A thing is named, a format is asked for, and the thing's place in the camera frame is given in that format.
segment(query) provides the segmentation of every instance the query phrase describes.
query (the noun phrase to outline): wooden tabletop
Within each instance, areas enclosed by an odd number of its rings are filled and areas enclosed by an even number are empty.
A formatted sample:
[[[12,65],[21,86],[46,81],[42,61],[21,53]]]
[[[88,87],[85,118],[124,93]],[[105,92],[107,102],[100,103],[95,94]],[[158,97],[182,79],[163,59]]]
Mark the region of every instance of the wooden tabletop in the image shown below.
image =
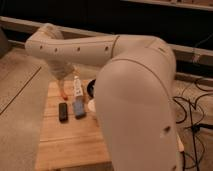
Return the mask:
[[[82,82],[86,87],[89,80]],[[98,122],[87,108],[88,97],[85,98],[87,116],[80,120],[75,119],[71,105],[74,99],[72,90],[72,81],[66,81],[65,91],[69,95],[67,101],[69,121],[60,123],[58,104],[64,101],[59,95],[56,82],[49,84],[35,165],[37,171],[110,161]]]

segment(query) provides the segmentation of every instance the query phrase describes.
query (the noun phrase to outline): black remote control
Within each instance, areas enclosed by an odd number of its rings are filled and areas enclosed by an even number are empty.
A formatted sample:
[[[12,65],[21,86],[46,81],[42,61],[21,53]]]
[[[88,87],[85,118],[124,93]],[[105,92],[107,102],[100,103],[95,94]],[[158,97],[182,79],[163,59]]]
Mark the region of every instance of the black remote control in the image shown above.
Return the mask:
[[[68,120],[67,104],[60,103],[59,104],[59,121],[66,122],[67,120]]]

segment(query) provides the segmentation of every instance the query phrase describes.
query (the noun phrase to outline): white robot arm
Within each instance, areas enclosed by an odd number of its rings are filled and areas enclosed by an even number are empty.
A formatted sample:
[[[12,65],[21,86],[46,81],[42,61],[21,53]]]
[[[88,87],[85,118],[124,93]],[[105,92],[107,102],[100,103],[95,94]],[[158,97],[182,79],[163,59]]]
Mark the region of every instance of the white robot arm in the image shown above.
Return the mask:
[[[95,106],[115,171],[181,171],[173,107],[176,63],[152,36],[112,35],[64,40],[51,24],[26,42],[37,58],[103,66]]]

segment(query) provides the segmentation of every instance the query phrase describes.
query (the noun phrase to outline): white bottle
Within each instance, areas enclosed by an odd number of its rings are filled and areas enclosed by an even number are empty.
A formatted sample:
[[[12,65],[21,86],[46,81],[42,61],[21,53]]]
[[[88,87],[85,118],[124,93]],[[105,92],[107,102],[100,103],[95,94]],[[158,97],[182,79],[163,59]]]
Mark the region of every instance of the white bottle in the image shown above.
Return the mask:
[[[73,88],[74,88],[74,97],[83,97],[83,89],[81,85],[81,80],[79,79],[78,76],[74,76],[74,81],[73,81]]]

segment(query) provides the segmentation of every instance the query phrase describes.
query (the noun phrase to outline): dark background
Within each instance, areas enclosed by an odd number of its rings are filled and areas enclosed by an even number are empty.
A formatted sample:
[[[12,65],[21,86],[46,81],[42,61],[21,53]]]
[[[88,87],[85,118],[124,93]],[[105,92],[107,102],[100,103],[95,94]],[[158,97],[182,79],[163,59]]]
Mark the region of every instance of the dark background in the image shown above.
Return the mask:
[[[213,12],[120,0],[0,0],[2,15],[195,46],[213,33]],[[213,50],[213,38],[199,47]]]

